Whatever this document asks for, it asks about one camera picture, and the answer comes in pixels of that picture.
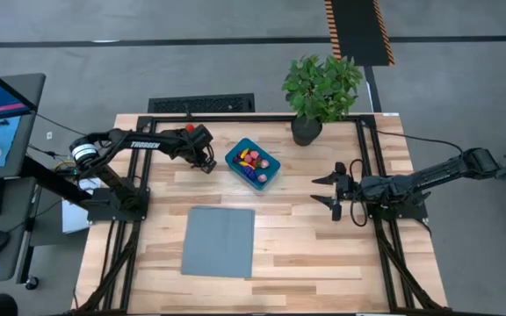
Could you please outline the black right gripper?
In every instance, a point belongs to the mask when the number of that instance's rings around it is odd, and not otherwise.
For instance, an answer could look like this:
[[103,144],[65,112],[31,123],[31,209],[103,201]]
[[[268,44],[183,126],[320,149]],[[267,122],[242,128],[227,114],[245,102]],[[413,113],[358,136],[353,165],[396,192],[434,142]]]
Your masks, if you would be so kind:
[[337,162],[333,172],[327,176],[314,179],[313,183],[335,185],[333,197],[311,195],[312,199],[330,208],[333,221],[339,221],[342,217],[341,202],[343,200],[349,200],[351,202],[356,200],[355,193],[358,190],[358,185],[355,183],[354,178],[347,173],[347,168],[342,162]]

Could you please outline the blue plastic tupperware container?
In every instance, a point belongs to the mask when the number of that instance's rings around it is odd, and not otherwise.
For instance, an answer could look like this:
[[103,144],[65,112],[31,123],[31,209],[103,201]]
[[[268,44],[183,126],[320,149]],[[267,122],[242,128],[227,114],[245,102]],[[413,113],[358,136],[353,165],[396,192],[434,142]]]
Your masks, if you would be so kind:
[[[267,169],[255,169],[257,173],[257,177],[261,174],[266,174],[267,181],[265,183],[260,183],[258,180],[251,181],[249,180],[242,172],[242,166],[239,163],[234,163],[233,159],[235,156],[240,156],[242,151],[248,148],[249,152],[246,156],[250,156],[251,151],[257,151],[259,156],[250,163],[255,166],[256,161],[268,160],[270,166]],[[255,142],[248,138],[244,138],[240,140],[225,156],[226,164],[246,183],[255,188],[256,190],[263,190],[270,182],[274,179],[276,174],[280,169],[280,162],[275,159],[273,156],[264,151],[261,147],[259,147]]]

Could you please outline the grey cloth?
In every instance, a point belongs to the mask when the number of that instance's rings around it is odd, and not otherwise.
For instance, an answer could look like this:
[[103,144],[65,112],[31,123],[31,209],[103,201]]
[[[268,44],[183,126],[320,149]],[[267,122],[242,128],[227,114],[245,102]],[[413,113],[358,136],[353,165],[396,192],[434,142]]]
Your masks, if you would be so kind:
[[250,278],[255,217],[252,209],[192,207],[187,217],[181,273]]

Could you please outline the green plant in black pot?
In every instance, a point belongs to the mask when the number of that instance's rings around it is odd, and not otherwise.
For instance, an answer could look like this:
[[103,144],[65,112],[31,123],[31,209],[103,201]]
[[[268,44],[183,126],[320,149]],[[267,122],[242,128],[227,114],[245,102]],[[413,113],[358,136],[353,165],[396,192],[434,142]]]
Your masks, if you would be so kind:
[[343,119],[358,99],[363,75],[349,57],[317,54],[291,61],[282,85],[286,102],[296,112],[291,123],[293,141],[310,145],[327,123]]

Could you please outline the white box under table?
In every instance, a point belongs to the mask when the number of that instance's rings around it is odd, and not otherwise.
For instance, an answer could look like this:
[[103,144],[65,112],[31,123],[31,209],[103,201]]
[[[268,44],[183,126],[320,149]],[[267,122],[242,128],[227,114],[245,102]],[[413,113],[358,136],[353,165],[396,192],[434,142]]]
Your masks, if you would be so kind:
[[67,200],[61,201],[61,230],[64,233],[75,233],[87,229],[88,212]]

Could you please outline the black orange-striped floor mat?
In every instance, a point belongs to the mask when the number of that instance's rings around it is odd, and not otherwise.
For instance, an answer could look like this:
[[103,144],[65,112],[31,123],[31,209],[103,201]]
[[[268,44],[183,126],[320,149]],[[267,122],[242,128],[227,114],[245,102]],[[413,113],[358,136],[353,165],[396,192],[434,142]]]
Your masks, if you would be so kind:
[[393,66],[378,0],[324,0],[333,55],[363,67]]

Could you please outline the black aluminium table frame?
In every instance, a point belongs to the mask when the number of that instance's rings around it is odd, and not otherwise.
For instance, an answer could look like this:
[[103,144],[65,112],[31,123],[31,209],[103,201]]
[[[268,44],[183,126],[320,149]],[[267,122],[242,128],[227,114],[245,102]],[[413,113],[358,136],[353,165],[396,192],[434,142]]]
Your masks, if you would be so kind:
[[[280,113],[222,115],[208,123],[217,162],[205,174],[181,160],[153,153],[151,205],[141,225],[127,310],[145,313],[384,312],[387,292],[372,224],[358,226],[358,205],[343,205],[340,221],[311,195],[333,189],[313,180],[336,162],[359,170],[360,139],[368,130],[352,122],[326,125],[313,144],[293,142]],[[266,189],[256,190],[231,171],[226,153],[244,138],[279,160]],[[252,209],[252,276],[230,278],[181,273],[188,211],[195,205]]]

